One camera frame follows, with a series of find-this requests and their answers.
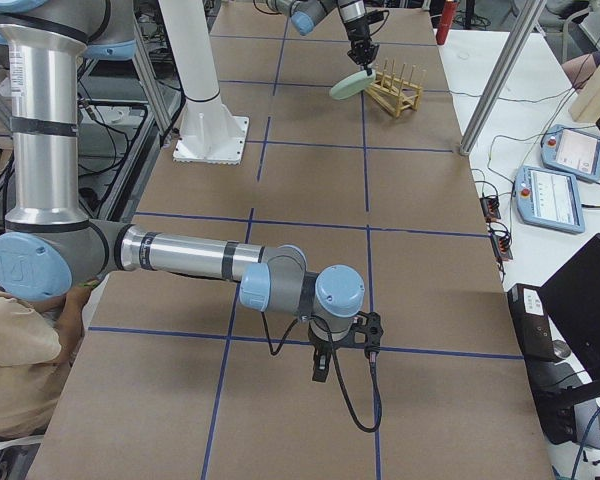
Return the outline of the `pale green plate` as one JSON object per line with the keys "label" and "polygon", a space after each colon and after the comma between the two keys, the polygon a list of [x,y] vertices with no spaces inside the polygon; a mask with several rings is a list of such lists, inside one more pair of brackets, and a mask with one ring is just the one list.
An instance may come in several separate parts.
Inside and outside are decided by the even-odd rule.
{"label": "pale green plate", "polygon": [[353,73],[338,83],[336,83],[329,91],[329,96],[334,100],[344,100],[356,95],[375,81],[376,73],[373,69],[363,69]]}

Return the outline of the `wooden dish rack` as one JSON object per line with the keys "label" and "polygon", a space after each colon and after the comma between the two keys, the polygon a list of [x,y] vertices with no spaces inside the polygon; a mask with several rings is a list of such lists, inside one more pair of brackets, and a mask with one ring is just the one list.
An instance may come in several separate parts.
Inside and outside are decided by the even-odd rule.
{"label": "wooden dish rack", "polygon": [[386,59],[382,67],[376,67],[373,83],[364,92],[393,118],[399,118],[406,110],[417,111],[424,91],[427,71],[407,64],[397,70],[396,62]]}

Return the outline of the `red bottle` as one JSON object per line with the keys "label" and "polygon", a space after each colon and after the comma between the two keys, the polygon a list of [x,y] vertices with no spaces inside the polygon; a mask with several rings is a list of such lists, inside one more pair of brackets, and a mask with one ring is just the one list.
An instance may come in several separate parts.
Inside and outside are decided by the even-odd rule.
{"label": "red bottle", "polygon": [[444,45],[454,21],[458,2],[456,0],[446,0],[442,9],[440,20],[436,31],[436,43]]}

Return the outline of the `upper orange black connector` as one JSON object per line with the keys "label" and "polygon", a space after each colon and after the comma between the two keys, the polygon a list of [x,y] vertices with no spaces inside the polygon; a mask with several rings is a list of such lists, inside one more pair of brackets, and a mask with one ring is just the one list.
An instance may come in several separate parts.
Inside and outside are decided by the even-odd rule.
{"label": "upper orange black connector", "polygon": [[487,185],[493,192],[486,194],[484,188],[481,188],[480,205],[486,222],[496,221],[501,219],[500,214],[500,199],[497,188],[490,182],[483,181],[482,185]]}

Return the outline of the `orange black connector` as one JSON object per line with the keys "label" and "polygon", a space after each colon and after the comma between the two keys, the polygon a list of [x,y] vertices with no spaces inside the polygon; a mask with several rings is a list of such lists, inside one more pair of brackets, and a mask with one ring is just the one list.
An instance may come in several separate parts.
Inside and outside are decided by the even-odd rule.
{"label": "orange black connector", "polygon": [[499,221],[492,221],[487,224],[487,227],[496,259],[498,261],[512,260],[512,236],[507,226]]}
{"label": "orange black connector", "polygon": [[486,194],[484,188],[481,188],[480,205],[486,222],[496,221],[501,219],[500,214],[500,199],[497,188],[490,182],[483,181],[482,185],[487,185],[493,192]]}

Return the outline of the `lower orange black connector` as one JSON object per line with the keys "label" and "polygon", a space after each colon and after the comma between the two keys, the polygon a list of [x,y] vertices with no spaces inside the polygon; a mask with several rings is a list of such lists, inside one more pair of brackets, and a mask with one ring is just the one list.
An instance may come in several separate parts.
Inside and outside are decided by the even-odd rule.
{"label": "lower orange black connector", "polygon": [[512,260],[512,236],[507,226],[499,221],[492,221],[487,224],[487,227],[496,259],[498,261]]}

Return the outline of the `lower teach pendant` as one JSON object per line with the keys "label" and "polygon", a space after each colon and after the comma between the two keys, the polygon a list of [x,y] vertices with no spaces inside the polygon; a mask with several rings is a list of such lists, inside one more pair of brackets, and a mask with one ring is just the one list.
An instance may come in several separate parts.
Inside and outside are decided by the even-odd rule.
{"label": "lower teach pendant", "polygon": [[523,223],[570,234],[585,231],[583,208],[574,175],[522,166],[514,198]]}

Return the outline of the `teach pendant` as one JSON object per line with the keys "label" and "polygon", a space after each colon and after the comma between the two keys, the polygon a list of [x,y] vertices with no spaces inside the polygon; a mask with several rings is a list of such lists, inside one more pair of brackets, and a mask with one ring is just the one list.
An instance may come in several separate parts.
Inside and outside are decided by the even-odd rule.
{"label": "teach pendant", "polygon": [[546,168],[596,182],[600,179],[600,137],[556,124],[541,138],[541,160]]}
{"label": "teach pendant", "polygon": [[522,166],[514,198],[523,223],[570,234],[585,231],[583,208],[574,175]]}

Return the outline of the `upper teach pendant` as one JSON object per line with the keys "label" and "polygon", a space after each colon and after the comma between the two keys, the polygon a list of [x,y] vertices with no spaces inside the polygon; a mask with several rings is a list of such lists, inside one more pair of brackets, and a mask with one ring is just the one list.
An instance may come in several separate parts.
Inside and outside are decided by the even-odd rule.
{"label": "upper teach pendant", "polygon": [[600,137],[556,124],[541,138],[541,160],[546,168],[596,182],[600,179]]}

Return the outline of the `wooden beam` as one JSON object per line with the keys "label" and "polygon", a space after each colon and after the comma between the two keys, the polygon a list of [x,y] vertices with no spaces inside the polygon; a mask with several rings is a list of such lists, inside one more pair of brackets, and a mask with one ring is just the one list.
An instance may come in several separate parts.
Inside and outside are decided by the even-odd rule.
{"label": "wooden beam", "polygon": [[578,123],[595,123],[600,118],[600,65],[578,94],[569,113]]}

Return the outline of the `black laptop computer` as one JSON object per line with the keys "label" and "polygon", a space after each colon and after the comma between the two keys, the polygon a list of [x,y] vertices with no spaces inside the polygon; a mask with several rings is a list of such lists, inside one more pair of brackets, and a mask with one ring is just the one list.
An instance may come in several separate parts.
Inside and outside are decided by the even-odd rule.
{"label": "black laptop computer", "polygon": [[600,448],[600,233],[542,286],[507,293],[542,429],[553,444]]}

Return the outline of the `person in beige shirt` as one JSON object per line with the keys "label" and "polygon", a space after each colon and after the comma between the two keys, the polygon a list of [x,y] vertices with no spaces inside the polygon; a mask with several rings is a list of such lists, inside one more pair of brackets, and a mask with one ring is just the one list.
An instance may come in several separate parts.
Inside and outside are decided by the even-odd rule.
{"label": "person in beige shirt", "polygon": [[0,291],[0,441],[43,433],[84,335],[94,282],[32,302]]}

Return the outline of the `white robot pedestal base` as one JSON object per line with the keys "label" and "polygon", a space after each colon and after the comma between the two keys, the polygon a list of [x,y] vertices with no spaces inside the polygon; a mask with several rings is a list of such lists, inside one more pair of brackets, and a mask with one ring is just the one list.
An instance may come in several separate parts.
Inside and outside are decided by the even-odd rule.
{"label": "white robot pedestal base", "polygon": [[185,105],[173,158],[179,162],[241,162],[249,127],[224,104],[209,29],[199,0],[159,3]]}

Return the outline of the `aluminium frame post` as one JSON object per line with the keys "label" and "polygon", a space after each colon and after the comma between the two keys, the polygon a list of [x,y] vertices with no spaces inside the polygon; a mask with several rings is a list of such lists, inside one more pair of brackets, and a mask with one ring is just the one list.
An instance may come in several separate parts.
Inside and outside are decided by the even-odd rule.
{"label": "aluminium frame post", "polygon": [[471,153],[545,5],[545,0],[528,0],[524,4],[463,134],[459,145],[461,155]]}

